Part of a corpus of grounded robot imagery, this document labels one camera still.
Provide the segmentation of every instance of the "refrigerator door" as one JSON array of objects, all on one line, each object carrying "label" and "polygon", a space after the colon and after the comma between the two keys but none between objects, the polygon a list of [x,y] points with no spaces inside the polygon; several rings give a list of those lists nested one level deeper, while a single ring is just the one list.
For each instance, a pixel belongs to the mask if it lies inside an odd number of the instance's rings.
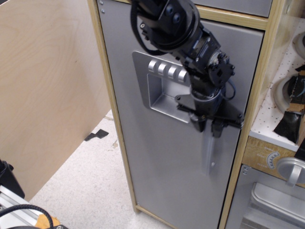
[{"label": "refrigerator door", "polygon": [[[227,127],[215,139],[210,121],[199,133],[188,117],[166,114],[166,106],[155,103],[156,96],[184,93],[186,85],[160,83],[136,71],[139,66],[149,69],[155,57],[145,54],[132,33],[130,5],[112,0],[98,5],[137,204],[179,229],[216,229],[240,130]],[[211,21],[203,24],[236,66],[232,102],[245,111],[264,33]],[[170,55],[160,58],[179,65]],[[154,95],[145,101],[143,91]]]}]

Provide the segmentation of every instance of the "plywood board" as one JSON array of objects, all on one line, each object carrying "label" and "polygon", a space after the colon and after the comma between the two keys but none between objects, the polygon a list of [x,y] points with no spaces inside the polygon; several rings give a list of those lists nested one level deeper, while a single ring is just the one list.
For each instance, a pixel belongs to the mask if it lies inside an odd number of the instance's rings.
[{"label": "plywood board", "polygon": [[0,158],[31,199],[110,109],[87,2],[2,4],[0,53]]}]

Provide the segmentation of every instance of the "oven knob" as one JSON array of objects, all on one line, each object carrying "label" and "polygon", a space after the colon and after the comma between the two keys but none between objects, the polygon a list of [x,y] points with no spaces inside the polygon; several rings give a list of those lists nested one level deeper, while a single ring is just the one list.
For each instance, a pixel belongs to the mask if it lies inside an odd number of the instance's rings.
[{"label": "oven knob", "polygon": [[295,157],[284,157],[277,162],[276,169],[290,187],[305,183],[305,161]]}]

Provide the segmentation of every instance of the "white tile floor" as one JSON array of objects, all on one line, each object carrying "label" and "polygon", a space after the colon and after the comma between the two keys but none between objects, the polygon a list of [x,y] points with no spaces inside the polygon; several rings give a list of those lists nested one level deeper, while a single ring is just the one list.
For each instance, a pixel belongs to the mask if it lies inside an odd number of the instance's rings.
[{"label": "white tile floor", "polygon": [[134,213],[111,111],[99,129],[109,135],[83,142],[30,203],[69,229],[170,229]]}]

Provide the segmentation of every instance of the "black object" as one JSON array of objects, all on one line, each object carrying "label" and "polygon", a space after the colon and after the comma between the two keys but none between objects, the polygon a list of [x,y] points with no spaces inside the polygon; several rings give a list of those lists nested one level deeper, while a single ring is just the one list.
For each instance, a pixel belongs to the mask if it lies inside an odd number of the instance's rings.
[{"label": "black object", "polygon": [[297,152],[295,153],[295,158],[305,161],[305,139],[303,140]]},{"label": "black object", "polygon": [[274,132],[296,144],[299,138],[301,120],[301,114],[285,111],[283,119],[277,125]]},{"label": "black object", "polygon": [[49,215],[49,213],[46,210],[44,210],[38,206],[31,205],[31,204],[20,204],[20,205],[12,206],[10,208],[6,208],[6,209],[0,211],[0,217],[5,216],[13,211],[23,210],[23,209],[32,209],[32,210],[40,211],[47,217],[49,224],[50,224],[50,228],[53,228],[53,221],[52,221],[52,218]]},{"label": "black object", "polygon": [[99,130],[96,134],[91,133],[88,135],[88,137],[85,138],[85,141],[88,142],[90,139],[94,137],[98,137],[99,139],[102,139],[103,137],[106,137],[109,133],[103,130]]},{"label": "black object", "polygon": [[16,195],[24,198],[24,192],[12,172],[13,169],[14,167],[8,164],[6,161],[0,160],[0,185],[3,185]]},{"label": "black object", "polygon": [[[58,225],[58,226],[53,227],[52,229],[57,229],[59,226],[61,226],[62,229],[68,229],[64,225]],[[8,229],[39,229],[39,228],[32,227],[32,226],[18,226],[18,227],[13,227],[13,228],[8,228]]]},{"label": "black object", "polygon": [[[201,24],[195,5],[190,0],[129,2],[132,30],[143,49],[151,55],[171,54],[189,73],[191,94],[178,95],[175,100],[179,110],[189,113],[195,128],[202,132],[207,119],[213,120],[214,137],[220,137],[228,125],[242,128],[243,112],[229,102],[233,97],[225,95],[226,83],[235,74],[234,66],[213,34]],[[137,16],[143,20],[142,34],[157,50],[149,50],[142,41]]]}]

